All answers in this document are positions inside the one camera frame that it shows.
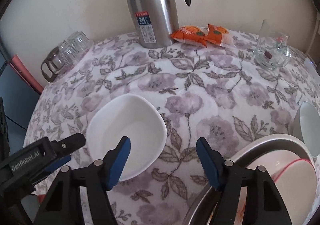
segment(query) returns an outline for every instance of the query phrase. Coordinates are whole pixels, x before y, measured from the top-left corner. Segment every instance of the metal basin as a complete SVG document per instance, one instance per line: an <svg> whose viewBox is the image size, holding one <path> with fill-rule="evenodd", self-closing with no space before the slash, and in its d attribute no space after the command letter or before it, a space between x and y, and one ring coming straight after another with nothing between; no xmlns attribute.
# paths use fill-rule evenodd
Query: metal basin
<svg viewBox="0 0 320 225"><path fill-rule="evenodd" d="M240 167L246 167L260 156L275 150L288 150L294 152L301 159L314 162L307 147L299 139L285 134L268 135L256 140L240 150L230 158ZM220 193L207 184L199 196L194 200L182 225L204 225L220 198Z"/></svg>

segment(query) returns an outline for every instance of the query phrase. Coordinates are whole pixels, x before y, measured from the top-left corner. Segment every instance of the stainless steel pitcher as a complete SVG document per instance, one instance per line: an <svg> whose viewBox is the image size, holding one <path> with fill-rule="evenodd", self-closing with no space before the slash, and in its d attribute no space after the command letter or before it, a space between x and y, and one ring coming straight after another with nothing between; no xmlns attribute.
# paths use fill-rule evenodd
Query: stainless steel pitcher
<svg viewBox="0 0 320 225"><path fill-rule="evenodd" d="M179 29L175 0L127 0L140 43L145 48L170 46Z"/></svg>

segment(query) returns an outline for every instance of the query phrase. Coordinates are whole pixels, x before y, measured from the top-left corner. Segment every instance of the brown handle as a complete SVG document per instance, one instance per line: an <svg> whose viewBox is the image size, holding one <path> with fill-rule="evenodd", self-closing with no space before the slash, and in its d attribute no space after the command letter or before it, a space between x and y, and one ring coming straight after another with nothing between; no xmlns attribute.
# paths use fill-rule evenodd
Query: brown handle
<svg viewBox="0 0 320 225"><path fill-rule="evenodd" d="M42 66L43 66L44 64L47 64L48 69L49 69L50 72L52 73L52 76L51 76L51 77L49 77L49 76L42 70ZM48 61L47 59L45 59L45 60L42 62L40 69L41 69L42 76L46 79L46 81L52 83L52 82L56 79L57 74L55 74L55 73L52 71L51 66L50 66L50 64L49 64L49 61Z"/></svg>

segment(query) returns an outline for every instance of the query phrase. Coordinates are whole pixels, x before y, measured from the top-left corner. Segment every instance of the floral tablecloth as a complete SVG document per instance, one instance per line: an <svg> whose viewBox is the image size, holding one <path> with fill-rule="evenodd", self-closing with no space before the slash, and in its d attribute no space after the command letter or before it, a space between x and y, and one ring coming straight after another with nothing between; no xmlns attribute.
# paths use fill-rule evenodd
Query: floral tablecloth
<svg viewBox="0 0 320 225"><path fill-rule="evenodd" d="M108 192L109 200L119 225L181 224L207 183L195 149L199 137L228 158L263 136L290 133L303 101L320 110L320 86L304 68L303 53L292 48L285 68L264 70L252 56L257 37L231 34L233 49L182 43L146 49L135 33L95 44L70 72L45 87L25 145L44 136L61 140L85 134L93 115L113 98L124 93L145 97L164 119L166 146L145 172ZM68 165L91 162L83 147ZM36 193L45 194L53 179L39 183ZM86 190L81 196L85 222L92 224Z"/></svg>

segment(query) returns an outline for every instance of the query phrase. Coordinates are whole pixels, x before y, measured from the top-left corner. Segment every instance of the red dot on glass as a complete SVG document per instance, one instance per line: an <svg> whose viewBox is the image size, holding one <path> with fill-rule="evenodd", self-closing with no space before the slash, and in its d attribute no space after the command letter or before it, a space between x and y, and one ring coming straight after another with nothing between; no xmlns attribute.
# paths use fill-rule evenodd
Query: red dot on glass
<svg viewBox="0 0 320 225"><path fill-rule="evenodd" d="M266 51L266 52L264 53L264 55L265 55L268 59L271 59L271 58L272 58L271 53L268 52L268 51Z"/></svg>

